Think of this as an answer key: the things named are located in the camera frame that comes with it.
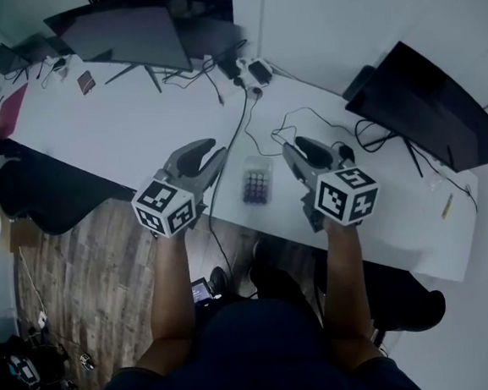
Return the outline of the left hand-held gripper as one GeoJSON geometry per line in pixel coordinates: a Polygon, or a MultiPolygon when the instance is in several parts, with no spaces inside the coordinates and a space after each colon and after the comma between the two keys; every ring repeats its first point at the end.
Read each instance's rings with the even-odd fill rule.
{"type": "Polygon", "coordinates": [[[207,208],[204,193],[222,172],[228,150],[216,151],[200,169],[203,157],[216,140],[203,139],[175,150],[153,178],[148,178],[132,199],[138,222],[155,237],[171,238],[184,228],[193,228],[207,208]]]}

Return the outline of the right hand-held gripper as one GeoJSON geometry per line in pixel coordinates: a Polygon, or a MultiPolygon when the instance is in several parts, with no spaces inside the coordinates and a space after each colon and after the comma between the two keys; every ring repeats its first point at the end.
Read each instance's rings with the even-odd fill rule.
{"type": "Polygon", "coordinates": [[[298,181],[315,184],[302,199],[304,214],[314,232],[323,229],[325,218],[350,226],[371,216],[380,192],[377,181],[364,169],[343,168],[339,152],[320,141],[298,136],[294,142],[304,155],[295,146],[284,143],[282,156],[298,181]],[[314,168],[337,171],[322,173],[315,181],[314,168]]]}

